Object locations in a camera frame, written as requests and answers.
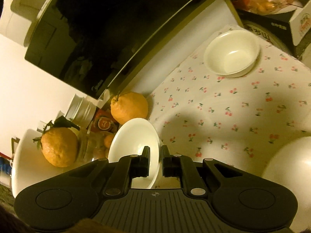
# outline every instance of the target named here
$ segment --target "round logo on red package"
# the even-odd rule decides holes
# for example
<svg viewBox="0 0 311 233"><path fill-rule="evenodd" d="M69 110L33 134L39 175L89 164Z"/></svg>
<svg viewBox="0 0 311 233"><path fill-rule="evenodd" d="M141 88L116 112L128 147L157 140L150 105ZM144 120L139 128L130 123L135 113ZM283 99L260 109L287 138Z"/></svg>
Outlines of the round logo on red package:
<svg viewBox="0 0 311 233"><path fill-rule="evenodd" d="M111 120L107 117L101 117L99 118L97 125L101 130L109 130L111 126Z"/></svg>

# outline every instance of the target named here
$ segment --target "blue object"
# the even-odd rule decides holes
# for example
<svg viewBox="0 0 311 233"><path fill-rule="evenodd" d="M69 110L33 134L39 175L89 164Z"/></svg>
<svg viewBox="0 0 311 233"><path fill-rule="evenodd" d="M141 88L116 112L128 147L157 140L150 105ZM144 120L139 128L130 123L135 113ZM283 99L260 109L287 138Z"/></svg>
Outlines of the blue object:
<svg viewBox="0 0 311 233"><path fill-rule="evenodd" d="M9 163L7 163L7 161L0 157L0 171L1 172L5 172L6 174L11 174L12 172L12 167L10 166Z"/></svg>

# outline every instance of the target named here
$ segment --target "large white bowl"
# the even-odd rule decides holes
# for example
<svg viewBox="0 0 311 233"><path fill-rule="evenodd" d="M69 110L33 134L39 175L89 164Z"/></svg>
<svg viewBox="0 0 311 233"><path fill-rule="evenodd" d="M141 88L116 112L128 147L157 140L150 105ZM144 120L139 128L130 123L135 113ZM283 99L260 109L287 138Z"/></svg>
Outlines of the large white bowl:
<svg viewBox="0 0 311 233"><path fill-rule="evenodd" d="M150 147L149 176L147 178L134 178L132 188L150 189L156 181L160 167L160 140L156 130L145 119L132 119L119 129L110 147L108 160L112 163L118 162L123 156L141 155L145 146Z"/></svg>
<svg viewBox="0 0 311 233"><path fill-rule="evenodd" d="M299 138L284 146L270 160L262 177L287 187L298 201L291 225L294 232L311 226L311 137Z"/></svg>
<svg viewBox="0 0 311 233"><path fill-rule="evenodd" d="M258 37L246 30L233 30L216 37L206 48L204 63L212 72L240 77L255 65L260 52Z"/></svg>

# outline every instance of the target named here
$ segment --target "table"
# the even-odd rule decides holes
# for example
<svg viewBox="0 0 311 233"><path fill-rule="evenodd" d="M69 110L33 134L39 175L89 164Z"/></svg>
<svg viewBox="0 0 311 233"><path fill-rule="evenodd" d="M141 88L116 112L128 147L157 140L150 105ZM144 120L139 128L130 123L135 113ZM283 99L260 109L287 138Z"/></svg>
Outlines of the table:
<svg viewBox="0 0 311 233"><path fill-rule="evenodd" d="M300 61L259 39L254 69L240 78L209 71L203 54L216 32L147 98L149 121L171 154L202 162L211 157L260 176L310 113L311 72ZM157 188L164 188L160 181Z"/></svg>

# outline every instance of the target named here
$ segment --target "tablecloth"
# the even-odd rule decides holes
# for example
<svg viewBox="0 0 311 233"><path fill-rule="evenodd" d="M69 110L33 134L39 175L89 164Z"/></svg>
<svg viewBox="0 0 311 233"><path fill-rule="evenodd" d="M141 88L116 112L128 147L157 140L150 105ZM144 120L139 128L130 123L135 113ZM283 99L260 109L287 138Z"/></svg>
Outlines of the tablecloth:
<svg viewBox="0 0 311 233"><path fill-rule="evenodd" d="M234 29L216 32L158 86L147 98L149 121L171 154L197 162L210 157L260 176L282 146L311 135L301 130L310 112L311 72L259 39L260 57L250 73L240 78L212 73L204 51Z"/></svg>

